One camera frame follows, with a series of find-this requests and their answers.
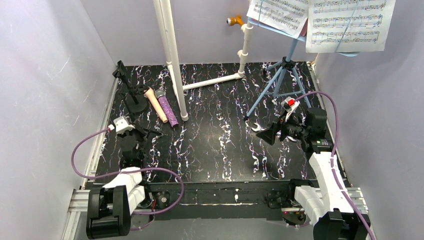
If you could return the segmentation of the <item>pink toy microphone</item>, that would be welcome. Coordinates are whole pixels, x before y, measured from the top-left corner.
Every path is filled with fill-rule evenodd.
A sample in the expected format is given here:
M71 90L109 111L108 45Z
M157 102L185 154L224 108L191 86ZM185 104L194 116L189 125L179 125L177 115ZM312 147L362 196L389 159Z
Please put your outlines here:
M154 110L156 111L156 114L158 116L158 118L163 122L163 123L167 123L168 122L168 118L164 112L164 110L162 109L158 99L155 97L155 93L153 91L152 88L147 87L147 89L144 91L144 96L149 100L149 102L151 103L152 107L154 108Z

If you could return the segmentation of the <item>black round-base microphone stand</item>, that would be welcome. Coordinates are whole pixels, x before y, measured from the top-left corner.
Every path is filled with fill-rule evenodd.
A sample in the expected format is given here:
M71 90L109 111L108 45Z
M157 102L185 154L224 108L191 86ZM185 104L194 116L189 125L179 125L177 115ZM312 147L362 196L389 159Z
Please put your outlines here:
M128 112L132 115L139 115L146 111L149 104L144 92L148 86L144 84L140 86L132 86L129 77L126 74L126 66L122 60L117 62L116 70L112 73L112 75L125 85L125 88L121 89L120 95L128 109Z

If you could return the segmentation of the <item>purple glitter microphone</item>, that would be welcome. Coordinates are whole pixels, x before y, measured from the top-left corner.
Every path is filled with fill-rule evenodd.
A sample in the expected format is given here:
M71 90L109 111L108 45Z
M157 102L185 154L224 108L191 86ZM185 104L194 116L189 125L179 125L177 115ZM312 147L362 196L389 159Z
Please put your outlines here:
M157 89L155 90L154 95L156 96L162 110L164 111L168 123L171 125L172 128L177 128L179 126L179 122L166 97L166 92L163 89Z

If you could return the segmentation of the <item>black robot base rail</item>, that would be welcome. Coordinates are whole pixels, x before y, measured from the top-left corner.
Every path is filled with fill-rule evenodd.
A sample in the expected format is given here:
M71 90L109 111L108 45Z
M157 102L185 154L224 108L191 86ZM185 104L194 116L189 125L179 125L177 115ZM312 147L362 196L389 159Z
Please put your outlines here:
M234 182L150 183L149 196L157 211L179 203L155 216L157 221L180 219L282 220L286 212L300 212L295 187L319 187L317 180L264 180Z

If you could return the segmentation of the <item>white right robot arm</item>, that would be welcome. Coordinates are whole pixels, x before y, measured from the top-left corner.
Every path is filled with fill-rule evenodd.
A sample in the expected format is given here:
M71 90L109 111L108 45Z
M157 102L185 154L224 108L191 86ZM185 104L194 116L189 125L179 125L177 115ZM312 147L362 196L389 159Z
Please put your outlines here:
M266 143L273 145L289 138L299 141L308 157L320 194L308 181L291 180L287 198L296 201L304 209L313 226L315 240L365 240L371 229L366 213L355 210L347 188L343 184L336 155L332 154L333 142L326 137L327 113L317 107L307 109L302 120L294 110L285 110L267 128L257 124L253 131Z

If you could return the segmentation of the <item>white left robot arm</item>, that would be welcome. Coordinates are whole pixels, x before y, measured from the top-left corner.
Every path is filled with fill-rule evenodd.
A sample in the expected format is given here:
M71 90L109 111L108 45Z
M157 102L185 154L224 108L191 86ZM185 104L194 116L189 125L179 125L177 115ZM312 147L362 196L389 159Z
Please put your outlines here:
M121 143L121 173L103 187L89 192L85 229L90 240L128 235L131 214L145 199L145 191L139 185L142 173L134 173L142 167L145 134L133 129L116 135Z

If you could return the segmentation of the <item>black tripod shock-mount stand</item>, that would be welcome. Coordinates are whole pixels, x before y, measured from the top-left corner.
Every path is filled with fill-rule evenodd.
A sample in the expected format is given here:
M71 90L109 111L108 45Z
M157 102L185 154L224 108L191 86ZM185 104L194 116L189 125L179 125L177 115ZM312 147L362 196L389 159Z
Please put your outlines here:
M136 86L122 88L118 95L123 101L129 117L129 124L134 126L135 129L125 130L123 133L117 133L120 138L125 138L135 134L136 136L148 138L150 134L162 136L163 134L159 131L143 128L140 125L139 116L144 113L149 107L149 103L144 94L149 89L148 86Z

